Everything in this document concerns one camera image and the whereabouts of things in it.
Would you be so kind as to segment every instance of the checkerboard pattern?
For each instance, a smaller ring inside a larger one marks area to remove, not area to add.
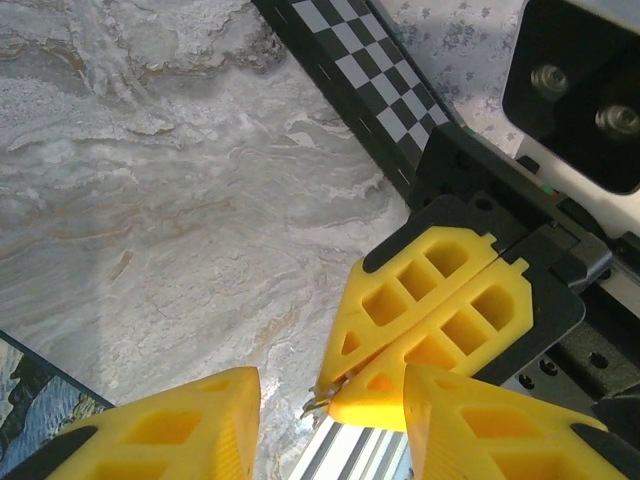
[[[289,0],[414,167],[449,121],[364,0]]]

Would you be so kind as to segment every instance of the marble surface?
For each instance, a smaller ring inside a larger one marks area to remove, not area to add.
[[[499,111],[521,1],[383,0],[469,124]],[[0,328],[118,404],[262,379],[286,478],[351,264],[404,204],[248,0],[0,1]]]

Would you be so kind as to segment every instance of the yellow gripper pad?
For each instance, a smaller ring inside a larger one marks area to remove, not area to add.
[[[348,378],[493,262],[494,242],[470,229],[431,227],[373,273],[357,262],[307,406],[326,406]]]
[[[495,260],[380,352],[329,403],[350,425],[404,431],[407,364],[435,365],[472,376],[533,326],[524,260]]]
[[[88,439],[46,478],[248,480],[259,422],[257,369],[227,370],[72,424]]]
[[[599,421],[437,367],[407,367],[404,410],[416,480],[627,478],[576,433]]]

